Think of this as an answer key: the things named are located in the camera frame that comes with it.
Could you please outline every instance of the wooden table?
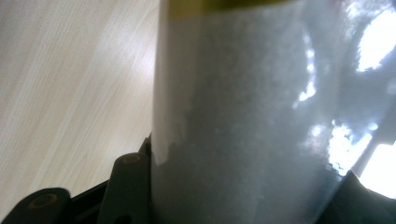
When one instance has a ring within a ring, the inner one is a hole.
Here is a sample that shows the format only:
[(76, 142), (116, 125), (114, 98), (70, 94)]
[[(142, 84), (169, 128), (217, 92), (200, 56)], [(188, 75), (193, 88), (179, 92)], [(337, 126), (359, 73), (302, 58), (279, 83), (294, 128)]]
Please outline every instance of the wooden table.
[(0, 220), (109, 178), (150, 133), (158, 0), (0, 1)]

